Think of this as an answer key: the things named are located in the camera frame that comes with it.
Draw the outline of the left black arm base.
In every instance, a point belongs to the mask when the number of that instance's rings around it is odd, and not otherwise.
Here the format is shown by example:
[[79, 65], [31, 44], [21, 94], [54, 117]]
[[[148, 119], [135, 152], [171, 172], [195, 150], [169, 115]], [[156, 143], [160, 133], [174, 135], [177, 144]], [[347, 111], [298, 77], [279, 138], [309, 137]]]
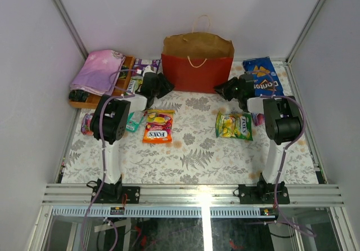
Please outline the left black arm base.
[[104, 183], [98, 197], [97, 204], [138, 204], [141, 188], [139, 186], [124, 186], [122, 180], [116, 184]]

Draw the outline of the purple snack packet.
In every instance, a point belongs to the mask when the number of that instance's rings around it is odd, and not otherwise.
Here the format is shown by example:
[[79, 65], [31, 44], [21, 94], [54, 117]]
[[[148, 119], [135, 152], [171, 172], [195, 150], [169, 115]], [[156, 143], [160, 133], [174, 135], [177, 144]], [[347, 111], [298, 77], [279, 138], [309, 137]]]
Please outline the purple snack packet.
[[160, 59], [149, 60], [149, 59], [136, 58], [133, 68], [145, 71], [146, 68], [148, 67], [148, 69], [151, 69], [153, 72], [157, 73], [160, 67], [160, 63], [161, 63]]
[[260, 126], [265, 123], [264, 114], [262, 113], [252, 113], [251, 117], [255, 126]]

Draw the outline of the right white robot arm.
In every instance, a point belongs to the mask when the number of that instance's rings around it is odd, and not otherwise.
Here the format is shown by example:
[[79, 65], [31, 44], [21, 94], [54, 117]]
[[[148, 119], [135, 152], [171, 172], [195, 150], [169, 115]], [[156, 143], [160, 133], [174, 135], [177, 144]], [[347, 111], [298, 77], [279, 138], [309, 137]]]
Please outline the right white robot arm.
[[288, 149], [301, 138], [306, 128], [304, 111], [292, 96], [276, 94], [276, 84], [271, 74], [269, 92], [256, 93], [257, 78], [243, 74], [214, 87], [223, 99], [237, 100], [240, 109], [246, 113], [263, 114], [265, 131], [270, 140], [265, 168], [260, 180], [265, 184], [256, 189], [257, 198], [269, 203], [277, 195], [272, 184], [281, 182]]

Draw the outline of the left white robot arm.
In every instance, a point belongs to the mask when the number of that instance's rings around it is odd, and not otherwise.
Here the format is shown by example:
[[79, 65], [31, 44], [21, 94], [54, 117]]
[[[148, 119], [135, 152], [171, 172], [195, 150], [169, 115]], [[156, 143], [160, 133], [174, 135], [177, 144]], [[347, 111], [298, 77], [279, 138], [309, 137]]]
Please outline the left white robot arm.
[[103, 175], [100, 184], [107, 184], [104, 197], [111, 203], [122, 199], [123, 189], [116, 185], [122, 173], [119, 165], [119, 140], [123, 137], [130, 113], [143, 112], [154, 100], [167, 95], [174, 85], [164, 74], [148, 72], [138, 92], [124, 96], [102, 95], [92, 116], [90, 130], [101, 144]]

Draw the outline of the yellow green snack packet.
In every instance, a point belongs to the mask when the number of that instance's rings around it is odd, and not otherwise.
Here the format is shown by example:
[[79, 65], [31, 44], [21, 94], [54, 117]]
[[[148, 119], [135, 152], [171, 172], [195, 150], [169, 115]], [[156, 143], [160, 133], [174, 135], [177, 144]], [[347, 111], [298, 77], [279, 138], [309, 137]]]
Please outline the yellow green snack packet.
[[253, 140], [251, 115], [247, 113], [217, 114], [215, 135], [221, 138]]
[[142, 83], [142, 76], [132, 76], [127, 87], [127, 92], [136, 93], [141, 88]]

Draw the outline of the teal candy packet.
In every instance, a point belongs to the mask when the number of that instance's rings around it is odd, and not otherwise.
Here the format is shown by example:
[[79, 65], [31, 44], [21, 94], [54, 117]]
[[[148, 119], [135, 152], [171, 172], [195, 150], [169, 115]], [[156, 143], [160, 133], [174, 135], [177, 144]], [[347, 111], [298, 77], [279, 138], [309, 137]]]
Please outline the teal candy packet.
[[142, 123], [147, 111], [134, 111], [129, 114], [126, 130], [128, 132], [136, 132]]

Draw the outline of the red paper bag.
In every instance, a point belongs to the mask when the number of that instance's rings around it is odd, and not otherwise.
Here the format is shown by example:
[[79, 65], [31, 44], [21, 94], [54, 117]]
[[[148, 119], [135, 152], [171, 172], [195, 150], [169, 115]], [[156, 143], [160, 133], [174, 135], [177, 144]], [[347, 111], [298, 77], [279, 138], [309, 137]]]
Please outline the red paper bag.
[[228, 81], [235, 49], [210, 27], [209, 16], [201, 15], [189, 33], [164, 39], [162, 70], [176, 91], [214, 93], [215, 86]]

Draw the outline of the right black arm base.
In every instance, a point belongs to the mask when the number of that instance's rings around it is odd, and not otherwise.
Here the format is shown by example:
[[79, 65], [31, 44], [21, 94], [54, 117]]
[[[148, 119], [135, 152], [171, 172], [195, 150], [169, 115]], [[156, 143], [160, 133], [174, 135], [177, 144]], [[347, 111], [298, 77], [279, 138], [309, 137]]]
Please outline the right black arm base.
[[278, 183], [275, 190], [275, 184], [267, 183], [262, 174], [259, 176], [259, 181], [256, 185], [238, 185], [238, 194], [233, 195], [238, 197], [241, 204], [273, 204], [275, 205], [275, 194], [277, 195], [278, 204], [290, 204], [290, 197], [285, 182]]

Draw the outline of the purple berries candy packet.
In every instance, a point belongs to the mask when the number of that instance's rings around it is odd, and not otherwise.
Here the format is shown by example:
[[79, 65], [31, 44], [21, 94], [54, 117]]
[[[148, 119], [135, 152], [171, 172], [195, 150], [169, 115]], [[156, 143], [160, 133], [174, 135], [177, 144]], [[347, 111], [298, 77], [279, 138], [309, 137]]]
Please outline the purple berries candy packet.
[[90, 114], [86, 113], [85, 116], [83, 117], [80, 127], [80, 131], [83, 135], [86, 136], [93, 135], [93, 132], [91, 131], [90, 128], [92, 118], [93, 118], [93, 113]]

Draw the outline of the blue snack packet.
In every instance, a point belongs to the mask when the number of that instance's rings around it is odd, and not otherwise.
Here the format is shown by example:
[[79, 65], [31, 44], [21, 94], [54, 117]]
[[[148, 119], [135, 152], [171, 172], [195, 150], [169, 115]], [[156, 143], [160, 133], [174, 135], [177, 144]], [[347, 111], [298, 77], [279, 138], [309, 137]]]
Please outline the blue snack packet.
[[269, 57], [245, 60], [242, 66], [246, 74], [253, 76], [256, 97], [284, 95], [282, 84]]

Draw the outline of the orange fruits candy packet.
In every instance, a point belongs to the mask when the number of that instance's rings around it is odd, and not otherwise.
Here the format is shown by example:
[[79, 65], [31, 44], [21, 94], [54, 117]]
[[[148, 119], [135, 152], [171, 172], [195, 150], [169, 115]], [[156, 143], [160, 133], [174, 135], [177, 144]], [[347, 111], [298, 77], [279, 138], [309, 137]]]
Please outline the orange fruits candy packet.
[[142, 142], [147, 144], [171, 143], [174, 114], [174, 110], [148, 110]]

